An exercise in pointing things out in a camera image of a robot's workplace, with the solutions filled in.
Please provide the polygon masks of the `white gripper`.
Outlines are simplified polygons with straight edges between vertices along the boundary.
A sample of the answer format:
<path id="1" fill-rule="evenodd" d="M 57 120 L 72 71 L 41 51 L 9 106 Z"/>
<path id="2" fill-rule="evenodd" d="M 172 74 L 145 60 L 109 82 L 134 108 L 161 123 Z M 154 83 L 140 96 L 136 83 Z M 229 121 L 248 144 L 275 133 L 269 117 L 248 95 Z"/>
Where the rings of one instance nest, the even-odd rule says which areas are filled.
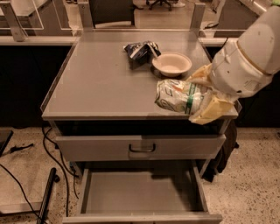
<path id="1" fill-rule="evenodd" d="M 224 94 L 247 98 L 272 82 L 272 76 L 257 69 L 229 40 L 214 56 L 212 64 L 201 66 L 186 80 L 206 87 L 213 86 Z M 208 94 L 199 109 L 189 117 L 192 123 L 204 125 L 224 116 L 234 104 Z"/>

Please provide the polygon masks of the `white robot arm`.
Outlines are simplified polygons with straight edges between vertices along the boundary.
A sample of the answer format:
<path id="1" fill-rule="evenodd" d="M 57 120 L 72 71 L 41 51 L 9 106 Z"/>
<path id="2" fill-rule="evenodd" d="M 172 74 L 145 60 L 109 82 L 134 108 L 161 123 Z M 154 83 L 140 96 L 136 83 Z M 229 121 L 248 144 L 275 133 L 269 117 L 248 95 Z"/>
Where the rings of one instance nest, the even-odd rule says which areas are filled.
<path id="1" fill-rule="evenodd" d="M 271 6 L 237 40 L 228 40 L 211 64 L 187 80 L 208 87 L 192 123 L 224 116 L 240 98 L 268 86 L 280 70 L 280 7 Z"/>

